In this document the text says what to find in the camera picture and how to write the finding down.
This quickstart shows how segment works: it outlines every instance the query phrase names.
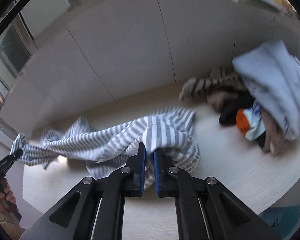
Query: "wall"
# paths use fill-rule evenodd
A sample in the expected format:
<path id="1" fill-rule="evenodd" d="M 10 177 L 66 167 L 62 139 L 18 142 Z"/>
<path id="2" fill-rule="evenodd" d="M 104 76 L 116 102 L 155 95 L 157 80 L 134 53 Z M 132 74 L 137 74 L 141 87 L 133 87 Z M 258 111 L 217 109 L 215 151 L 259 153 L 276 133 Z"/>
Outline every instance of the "wall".
<path id="1" fill-rule="evenodd" d="M 30 0 L 21 15 L 33 37 L 38 36 L 69 7 L 67 0 Z"/>
<path id="2" fill-rule="evenodd" d="M 230 67 L 283 39 L 300 54 L 300 22 L 230 0 L 81 0 L 34 40 L 0 117 L 32 130 L 128 95 Z"/>

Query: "orange cloth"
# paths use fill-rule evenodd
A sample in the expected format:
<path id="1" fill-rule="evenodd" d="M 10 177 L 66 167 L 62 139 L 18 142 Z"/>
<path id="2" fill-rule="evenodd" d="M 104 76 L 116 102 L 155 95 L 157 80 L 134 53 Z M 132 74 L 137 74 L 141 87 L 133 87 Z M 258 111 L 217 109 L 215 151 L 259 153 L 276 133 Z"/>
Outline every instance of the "orange cloth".
<path id="1" fill-rule="evenodd" d="M 239 109 L 236 116 L 237 127 L 239 128 L 240 132 L 246 136 L 246 133 L 250 130 L 250 124 L 245 116 L 243 109 Z"/>

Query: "black cloth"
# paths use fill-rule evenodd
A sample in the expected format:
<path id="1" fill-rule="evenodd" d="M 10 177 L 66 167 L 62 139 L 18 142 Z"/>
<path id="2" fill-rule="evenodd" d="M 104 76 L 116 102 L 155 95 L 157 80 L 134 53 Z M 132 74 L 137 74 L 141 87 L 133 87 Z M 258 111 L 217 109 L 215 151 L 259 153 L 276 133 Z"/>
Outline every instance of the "black cloth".
<path id="1" fill-rule="evenodd" d="M 264 132 L 263 134 L 261 134 L 256 141 L 259 143 L 259 146 L 261 149 L 263 149 L 263 147 L 265 146 L 265 141 L 266 141 L 266 132 Z"/>
<path id="2" fill-rule="evenodd" d="M 254 98 L 249 92 L 244 92 L 239 95 L 239 98 L 229 103 L 222 111 L 219 123 L 223 126 L 236 125 L 236 117 L 239 109 L 249 108 L 253 106 Z"/>

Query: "pile of clothes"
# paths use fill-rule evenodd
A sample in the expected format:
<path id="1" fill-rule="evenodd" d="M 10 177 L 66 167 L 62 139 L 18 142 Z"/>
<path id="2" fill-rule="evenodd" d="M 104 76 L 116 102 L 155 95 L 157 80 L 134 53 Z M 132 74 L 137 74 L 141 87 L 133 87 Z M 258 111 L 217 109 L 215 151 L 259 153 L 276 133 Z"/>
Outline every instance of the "pile of clothes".
<path id="1" fill-rule="evenodd" d="M 180 100 L 205 94 L 220 112 L 219 123 L 237 125 L 247 140 L 278 155 L 300 135 L 300 57 L 283 41 L 269 41 L 233 59 L 233 70 L 213 70 L 208 79 L 191 78 Z"/>

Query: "beige cloth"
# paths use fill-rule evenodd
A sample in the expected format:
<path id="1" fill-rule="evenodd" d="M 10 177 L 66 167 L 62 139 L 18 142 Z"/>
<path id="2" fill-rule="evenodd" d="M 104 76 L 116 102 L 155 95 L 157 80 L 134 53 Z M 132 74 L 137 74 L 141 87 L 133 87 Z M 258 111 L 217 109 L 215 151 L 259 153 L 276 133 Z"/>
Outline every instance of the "beige cloth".
<path id="1" fill-rule="evenodd" d="M 261 109 L 261 117 L 266 127 L 266 140 L 262 151 L 270 151 L 273 156 L 285 152 L 287 143 L 277 122 L 263 108 Z"/>
<path id="2" fill-rule="evenodd" d="M 207 102 L 209 105 L 213 106 L 214 110 L 216 110 L 217 112 L 221 112 L 225 107 L 225 103 L 231 102 L 238 98 L 238 93 L 215 91 L 211 95 L 207 96 Z"/>
<path id="3" fill-rule="evenodd" d="M 10 216 L 2 212 L 0 212 L 0 225 L 13 240 L 19 240 L 23 232 L 26 231 L 24 228 L 16 225 Z"/>

